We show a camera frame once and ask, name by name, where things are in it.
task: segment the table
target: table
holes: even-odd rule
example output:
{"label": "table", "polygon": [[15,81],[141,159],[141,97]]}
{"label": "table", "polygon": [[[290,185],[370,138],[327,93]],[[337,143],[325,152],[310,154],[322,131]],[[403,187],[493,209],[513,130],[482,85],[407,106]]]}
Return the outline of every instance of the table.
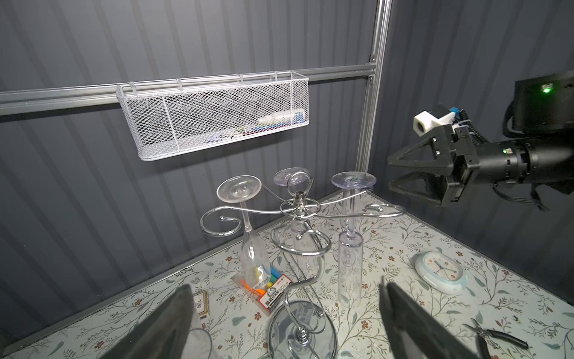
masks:
{"label": "table", "polygon": [[[356,208],[378,201],[372,195],[362,195]],[[331,214],[338,211],[335,204],[322,209]],[[338,238],[339,221],[319,218],[312,220],[312,225],[332,240]],[[574,308],[566,302],[410,215],[363,218],[358,228],[365,240],[361,306],[349,310],[336,301],[335,241],[325,255],[325,273],[314,286],[338,332],[340,358],[392,358],[378,312],[381,276],[397,283],[475,352],[475,334],[463,326],[472,324],[470,318],[485,329],[512,333],[531,345],[529,350],[522,350],[496,340],[501,349],[490,345],[493,359],[574,358]],[[287,272],[284,257],[269,239],[270,231],[265,229],[259,235],[266,240],[273,265]],[[239,269],[240,248],[241,243],[228,246],[8,358],[97,358],[182,284],[190,284],[194,292],[207,289],[209,316],[202,320],[202,326],[213,336],[222,359],[264,358],[269,317],[231,280]],[[427,250],[455,258],[466,270],[468,287],[462,294],[442,294],[421,280],[412,258]]]}

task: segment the gray corrugated wall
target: gray corrugated wall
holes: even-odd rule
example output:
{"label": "gray corrugated wall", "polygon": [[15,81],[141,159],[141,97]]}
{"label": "gray corrugated wall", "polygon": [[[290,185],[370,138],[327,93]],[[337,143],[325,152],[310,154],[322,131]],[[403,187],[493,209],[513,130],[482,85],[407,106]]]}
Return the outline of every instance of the gray corrugated wall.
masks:
{"label": "gray corrugated wall", "polygon": [[[368,62],[375,0],[5,0],[0,90]],[[241,174],[354,169],[364,79],[312,83],[304,128],[144,162],[119,106],[0,118],[0,328],[34,331],[214,248]],[[250,203],[276,208],[271,196]],[[273,218],[254,216],[256,226]]]}
{"label": "gray corrugated wall", "polygon": [[[574,195],[542,186],[552,209],[499,199],[490,187],[447,209],[389,191],[404,174],[386,165],[417,140],[413,116],[436,103],[464,108],[490,141],[503,140],[502,118],[514,81],[574,70],[574,2],[401,1],[392,9],[370,171],[376,193],[574,302]],[[515,194],[528,196],[529,186]]]}

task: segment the glass stem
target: glass stem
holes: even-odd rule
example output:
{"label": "glass stem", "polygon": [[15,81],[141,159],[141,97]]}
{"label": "glass stem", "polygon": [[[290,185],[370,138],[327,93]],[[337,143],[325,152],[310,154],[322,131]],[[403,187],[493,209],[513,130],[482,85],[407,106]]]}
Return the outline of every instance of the glass stem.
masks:
{"label": "glass stem", "polygon": [[[356,194],[359,190],[343,190],[343,196],[348,197]],[[355,197],[343,201],[343,214],[355,213]],[[342,220],[343,229],[355,231],[355,217],[349,217]]]}
{"label": "glass stem", "polygon": [[[247,208],[247,204],[245,202],[239,202],[239,205],[241,208]],[[245,228],[245,233],[249,233],[253,230],[253,227],[251,227],[251,222],[249,222],[249,213],[244,211],[241,211],[241,213],[243,214],[243,225]]]}

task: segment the white alarm clock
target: white alarm clock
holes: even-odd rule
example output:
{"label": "white alarm clock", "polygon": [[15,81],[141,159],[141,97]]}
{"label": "white alarm clock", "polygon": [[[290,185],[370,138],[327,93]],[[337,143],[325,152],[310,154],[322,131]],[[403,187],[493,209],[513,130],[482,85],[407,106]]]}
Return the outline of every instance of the white alarm clock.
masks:
{"label": "white alarm clock", "polygon": [[466,287],[464,269],[440,252],[432,250],[419,255],[414,268],[425,282],[443,293],[457,294]]}

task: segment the wire mesh basket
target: wire mesh basket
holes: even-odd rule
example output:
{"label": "wire mesh basket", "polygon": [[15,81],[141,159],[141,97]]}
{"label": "wire mesh basket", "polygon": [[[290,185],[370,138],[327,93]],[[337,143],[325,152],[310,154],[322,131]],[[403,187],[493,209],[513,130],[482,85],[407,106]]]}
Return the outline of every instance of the wire mesh basket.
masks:
{"label": "wire mesh basket", "polygon": [[309,124],[309,79],[292,71],[131,82],[116,95],[144,161]]}

